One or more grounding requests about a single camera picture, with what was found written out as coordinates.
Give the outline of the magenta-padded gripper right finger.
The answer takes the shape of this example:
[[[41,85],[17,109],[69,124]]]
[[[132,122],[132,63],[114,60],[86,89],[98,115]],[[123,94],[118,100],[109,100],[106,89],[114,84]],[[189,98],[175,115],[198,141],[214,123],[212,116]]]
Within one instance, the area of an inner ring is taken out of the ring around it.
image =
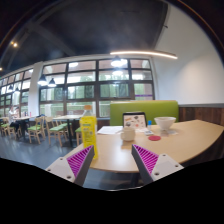
[[[167,154],[158,155],[136,144],[132,145],[131,153],[145,185],[183,169]]]

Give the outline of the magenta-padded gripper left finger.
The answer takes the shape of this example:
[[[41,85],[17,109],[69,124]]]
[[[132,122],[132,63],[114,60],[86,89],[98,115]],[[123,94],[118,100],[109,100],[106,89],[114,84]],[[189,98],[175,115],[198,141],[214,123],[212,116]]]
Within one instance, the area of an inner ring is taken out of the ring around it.
[[[46,171],[82,186],[94,155],[94,146],[88,146],[68,158],[59,157]]]

